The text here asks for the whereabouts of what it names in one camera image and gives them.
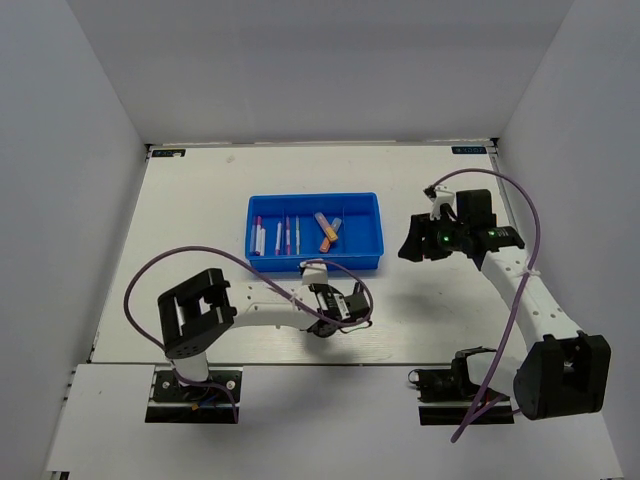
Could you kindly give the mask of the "white pen magenta cap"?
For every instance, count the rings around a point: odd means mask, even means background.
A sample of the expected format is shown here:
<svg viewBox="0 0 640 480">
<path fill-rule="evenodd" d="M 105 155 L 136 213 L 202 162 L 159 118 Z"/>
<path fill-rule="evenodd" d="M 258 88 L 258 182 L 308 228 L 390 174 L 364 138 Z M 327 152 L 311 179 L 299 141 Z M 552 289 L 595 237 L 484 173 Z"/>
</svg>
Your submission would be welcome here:
<svg viewBox="0 0 640 480">
<path fill-rule="evenodd" d="M 279 256 L 281 254 L 281 246 L 282 246 L 282 222 L 279 221 L 276 226 L 276 237 L 275 237 L 275 246 L 274 246 L 274 254 Z"/>
</svg>

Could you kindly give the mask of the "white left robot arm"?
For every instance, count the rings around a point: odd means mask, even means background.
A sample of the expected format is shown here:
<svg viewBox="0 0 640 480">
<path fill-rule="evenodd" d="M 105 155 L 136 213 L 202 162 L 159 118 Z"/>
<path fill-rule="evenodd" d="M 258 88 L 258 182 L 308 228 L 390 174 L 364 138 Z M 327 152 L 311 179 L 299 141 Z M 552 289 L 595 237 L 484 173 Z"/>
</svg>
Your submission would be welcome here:
<svg viewBox="0 0 640 480">
<path fill-rule="evenodd" d="M 328 338 L 335 332 L 370 325 L 371 292 L 360 280 L 345 295 L 329 284 L 320 259 L 299 265 L 301 286 L 286 290 L 271 281 L 264 286 L 231 284 L 211 268 L 162 293 L 157 300 L 165 357 L 188 398 L 199 399 L 211 387 L 206 350 L 231 329 L 273 326 Z"/>
</svg>

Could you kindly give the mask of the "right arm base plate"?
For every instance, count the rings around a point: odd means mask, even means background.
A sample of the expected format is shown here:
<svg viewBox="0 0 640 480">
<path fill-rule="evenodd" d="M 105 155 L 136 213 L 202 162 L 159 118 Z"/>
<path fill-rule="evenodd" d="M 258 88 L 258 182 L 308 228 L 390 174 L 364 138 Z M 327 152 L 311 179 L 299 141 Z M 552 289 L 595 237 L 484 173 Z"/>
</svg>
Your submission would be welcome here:
<svg viewBox="0 0 640 480">
<path fill-rule="evenodd" d="M 468 392 L 461 390 L 451 368 L 413 369 L 408 373 L 407 380 L 418 392 L 421 426 L 459 425 L 478 390 L 475 385 Z M 510 398 L 504 397 L 472 424 L 508 425 L 515 423 L 514 417 Z"/>
</svg>

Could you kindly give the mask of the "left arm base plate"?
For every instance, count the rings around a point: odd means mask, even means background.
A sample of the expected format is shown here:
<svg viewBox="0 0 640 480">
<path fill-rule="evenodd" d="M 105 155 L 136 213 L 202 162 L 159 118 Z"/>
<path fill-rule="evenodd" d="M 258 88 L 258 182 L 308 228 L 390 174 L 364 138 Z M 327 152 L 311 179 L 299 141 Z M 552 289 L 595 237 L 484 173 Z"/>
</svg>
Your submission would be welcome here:
<svg viewBox="0 0 640 480">
<path fill-rule="evenodd" d="M 227 395 L 215 388 L 185 386 L 170 369 L 154 372 L 146 407 L 148 424 L 235 424 Z"/>
</svg>

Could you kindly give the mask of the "white pen red cap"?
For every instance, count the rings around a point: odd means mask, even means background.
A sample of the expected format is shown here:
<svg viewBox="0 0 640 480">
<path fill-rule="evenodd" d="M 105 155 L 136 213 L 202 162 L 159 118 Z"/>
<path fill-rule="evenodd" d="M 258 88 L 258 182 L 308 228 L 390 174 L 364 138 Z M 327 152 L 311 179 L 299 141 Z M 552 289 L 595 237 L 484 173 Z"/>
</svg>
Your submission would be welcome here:
<svg viewBox="0 0 640 480">
<path fill-rule="evenodd" d="M 266 253 L 266 237 L 267 237 L 267 231 L 266 228 L 261 227 L 260 228 L 260 243 L 259 243 L 259 255 L 260 256 L 264 256 Z"/>
</svg>

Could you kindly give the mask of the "yellow pink clear highlighter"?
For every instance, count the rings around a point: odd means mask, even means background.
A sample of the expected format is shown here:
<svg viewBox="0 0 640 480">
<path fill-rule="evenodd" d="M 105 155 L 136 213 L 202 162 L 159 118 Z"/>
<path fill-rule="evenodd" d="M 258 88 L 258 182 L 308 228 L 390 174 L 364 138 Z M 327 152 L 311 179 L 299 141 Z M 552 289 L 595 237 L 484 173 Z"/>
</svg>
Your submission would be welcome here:
<svg viewBox="0 0 640 480">
<path fill-rule="evenodd" d="M 325 238 L 333 243 L 338 240 L 336 229 L 328 222 L 327 218 L 322 212 L 315 212 L 314 218 L 318 223 L 321 230 L 324 232 Z"/>
</svg>

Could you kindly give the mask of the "thin red highlighter pen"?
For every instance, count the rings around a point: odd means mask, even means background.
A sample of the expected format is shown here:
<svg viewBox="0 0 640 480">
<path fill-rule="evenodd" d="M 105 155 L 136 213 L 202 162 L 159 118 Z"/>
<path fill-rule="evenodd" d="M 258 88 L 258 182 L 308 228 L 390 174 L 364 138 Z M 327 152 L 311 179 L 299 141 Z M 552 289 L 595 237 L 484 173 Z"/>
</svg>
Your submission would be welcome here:
<svg viewBox="0 0 640 480">
<path fill-rule="evenodd" d="M 291 255 L 291 221 L 290 217 L 285 218 L 285 254 Z"/>
</svg>

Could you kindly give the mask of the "white pen purple cap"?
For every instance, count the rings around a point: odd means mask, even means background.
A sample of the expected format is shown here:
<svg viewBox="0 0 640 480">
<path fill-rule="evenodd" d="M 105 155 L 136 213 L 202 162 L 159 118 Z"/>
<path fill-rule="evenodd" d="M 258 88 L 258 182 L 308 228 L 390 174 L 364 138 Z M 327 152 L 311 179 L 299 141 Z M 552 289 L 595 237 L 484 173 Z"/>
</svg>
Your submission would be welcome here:
<svg viewBox="0 0 640 480">
<path fill-rule="evenodd" d="M 261 216 L 257 216 L 255 221 L 254 254 L 256 256 L 263 255 L 263 226 Z"/>
</svg>

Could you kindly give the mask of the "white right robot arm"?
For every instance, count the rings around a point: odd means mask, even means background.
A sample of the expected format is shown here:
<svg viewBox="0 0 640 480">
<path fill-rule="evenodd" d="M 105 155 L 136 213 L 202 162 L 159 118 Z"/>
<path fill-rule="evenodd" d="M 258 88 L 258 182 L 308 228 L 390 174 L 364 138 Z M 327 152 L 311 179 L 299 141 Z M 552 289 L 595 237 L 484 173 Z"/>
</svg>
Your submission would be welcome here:
<svg viewBox="0 0 640 480">
<path fill-rule="evenodd" d="M 559 306 L 529 267 L 519 233 L 498 225 L 490 192 L 430 187 L 426 195 L 432 209 L 412 216 L 399 257 L 420 262 L 463 253 L 498 291 L 527 349 L 522 360 L 500 347 L 461 350 L 451 362 L 446 387 L 466 399 L 485 391 L 509 397 L 530 420 L 600 411 L 609 343 L 585 333 Z"/>
</svg>

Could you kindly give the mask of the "thin yellow highlighter pen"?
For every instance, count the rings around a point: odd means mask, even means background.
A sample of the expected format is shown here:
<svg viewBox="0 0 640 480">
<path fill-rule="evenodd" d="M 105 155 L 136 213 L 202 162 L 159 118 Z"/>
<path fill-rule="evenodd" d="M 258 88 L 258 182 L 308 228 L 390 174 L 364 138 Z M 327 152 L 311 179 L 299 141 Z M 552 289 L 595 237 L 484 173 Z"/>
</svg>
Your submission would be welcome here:
<svg viewBox="0 0 640 480">
<path fill-rule="evenodd" d="M 300 255 L 301 252 L 301 237 L 300 237 L 300 217 L 295 217 L 295 253 Z"/>
</svg>

